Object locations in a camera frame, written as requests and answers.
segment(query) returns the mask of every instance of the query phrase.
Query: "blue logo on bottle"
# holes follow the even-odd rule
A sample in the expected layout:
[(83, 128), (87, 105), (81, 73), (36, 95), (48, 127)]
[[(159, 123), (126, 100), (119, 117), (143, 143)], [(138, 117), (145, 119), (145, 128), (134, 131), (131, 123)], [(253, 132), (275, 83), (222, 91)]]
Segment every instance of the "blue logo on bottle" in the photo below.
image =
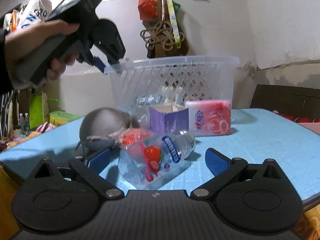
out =
[(204, 114), (202, 111), (199, 110), (196, 113), (196, 128), (200, 130), (202, 129), (203, 125), (204, 125)]
[(165, 145), (167, 146), (173, 162), (178, 163), (181, 160), (181, 156), (179, 155), (171, 138), (168, 136), (164, 136), (164, 137), (162, 137), (162, 140), (165, 143)]

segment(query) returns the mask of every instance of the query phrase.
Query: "yellow strap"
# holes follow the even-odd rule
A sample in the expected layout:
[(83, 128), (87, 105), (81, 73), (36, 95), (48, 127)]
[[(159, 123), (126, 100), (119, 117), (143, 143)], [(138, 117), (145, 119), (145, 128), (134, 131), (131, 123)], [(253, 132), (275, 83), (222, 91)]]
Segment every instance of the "yellow strap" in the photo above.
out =
[(169, 16), (170, 16), (170, 22), (171, 22), (172, 29), (173, 29), (174, 40), (175, 40), (175, 43), (176, 43), (177, 48), (180, 49), (180, 47), (181, 47), (181, 40), (180, 40), (179, 29), (178, 29), (176, 14), (175, 14), (175, 12), (174, 12), (174, 7), (173, 7), (173, 2), (172, 2), (172, 0), (167, 0), (167, 4), (168, 4), (168, 11), (169, 11)]

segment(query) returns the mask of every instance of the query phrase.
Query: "black sleeve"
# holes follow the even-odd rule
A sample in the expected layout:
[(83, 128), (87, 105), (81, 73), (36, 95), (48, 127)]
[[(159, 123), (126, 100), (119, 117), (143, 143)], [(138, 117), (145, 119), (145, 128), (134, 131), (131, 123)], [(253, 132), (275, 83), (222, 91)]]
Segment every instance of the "black sleeve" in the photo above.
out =
[(0, 29), (0, 95), (13, 90), (5, 64), (4, 41), (5, 31), (3, 29)]

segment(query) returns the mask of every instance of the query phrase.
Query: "plastic basket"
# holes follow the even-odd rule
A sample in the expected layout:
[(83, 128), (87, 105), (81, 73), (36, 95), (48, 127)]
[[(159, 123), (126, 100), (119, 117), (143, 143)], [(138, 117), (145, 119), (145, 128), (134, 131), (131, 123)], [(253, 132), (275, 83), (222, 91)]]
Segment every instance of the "plastic basket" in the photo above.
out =
[(121, 74), (112, 73), (113, 97), (118, 109), (136, 114), (150, 105), (188, 99), (233, 98), (233, 69), (237, 57), (186, 56), (135, 61)]

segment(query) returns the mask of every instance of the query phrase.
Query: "blue table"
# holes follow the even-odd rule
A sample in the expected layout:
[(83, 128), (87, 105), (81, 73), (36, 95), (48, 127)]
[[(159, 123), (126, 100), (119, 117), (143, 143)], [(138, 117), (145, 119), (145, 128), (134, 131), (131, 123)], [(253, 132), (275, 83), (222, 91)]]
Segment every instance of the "blue table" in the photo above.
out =
[[(26, 178), (45, 157), (65, 162), (82, 155), (74, 150), (79, 140), (82, 119), (58, 127), (0, 154), (0, 162)], [(320, 197), (320, 136), (281, 116), (263, 109), (232, 111), (232, 134), (202, 137), (189, 157), (191, 167), (161, 190), (185, 189), (188, 194), (213, 178), (204, 161), (207, 148), (215, 148), (228, 156), (242, 157), (249, 163), (262, 163), (274, 158), (297, 189), (305, 206), (311, 207)], [(117, 169), (117, 158), (100, 174), (125, 193), (134, 187), (126, 182)]]

